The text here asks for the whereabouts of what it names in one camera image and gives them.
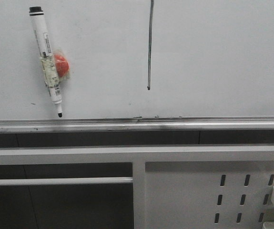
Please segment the red round magnet taped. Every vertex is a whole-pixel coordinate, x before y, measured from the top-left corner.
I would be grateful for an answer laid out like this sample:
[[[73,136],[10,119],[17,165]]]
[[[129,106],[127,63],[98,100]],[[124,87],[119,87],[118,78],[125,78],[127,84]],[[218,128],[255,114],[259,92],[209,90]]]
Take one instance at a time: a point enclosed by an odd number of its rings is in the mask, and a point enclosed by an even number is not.
[[[53,51],[55,60],[56,71],[59,77],[59,81],[66,81],[70,79],[70,65],[69,62],[61,49]]]

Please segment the white whiteboard marker black cap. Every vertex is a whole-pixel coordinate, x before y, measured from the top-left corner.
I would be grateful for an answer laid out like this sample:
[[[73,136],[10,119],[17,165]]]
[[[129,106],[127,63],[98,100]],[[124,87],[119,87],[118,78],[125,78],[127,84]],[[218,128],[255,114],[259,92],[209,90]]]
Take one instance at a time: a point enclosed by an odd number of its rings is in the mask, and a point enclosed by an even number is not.
[[[29,16],[40,53],[44,82],[48,88],[51,101],[56,107],[58,117],[62,117],[62,95],[60,81],[56,70],[52,46],[44,16],[40,6],[29,8]]]

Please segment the white metal pegboard rack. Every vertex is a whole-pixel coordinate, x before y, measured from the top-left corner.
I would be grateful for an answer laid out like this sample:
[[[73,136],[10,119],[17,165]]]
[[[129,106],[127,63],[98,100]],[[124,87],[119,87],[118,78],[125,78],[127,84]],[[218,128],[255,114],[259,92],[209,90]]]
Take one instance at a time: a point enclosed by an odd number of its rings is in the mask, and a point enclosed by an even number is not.
[[[0,229],[260,229],[273,146],[0,149]]]

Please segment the white whiteboard with aluminium frame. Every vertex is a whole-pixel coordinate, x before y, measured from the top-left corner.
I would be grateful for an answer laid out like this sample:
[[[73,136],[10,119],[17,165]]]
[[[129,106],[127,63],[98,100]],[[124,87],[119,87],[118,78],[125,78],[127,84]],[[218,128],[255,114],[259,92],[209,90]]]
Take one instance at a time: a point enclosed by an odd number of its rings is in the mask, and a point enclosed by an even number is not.
[[[29,8],[70,79],[62,117]],[[274,0],[0,0],[0,133],[274,129]]]

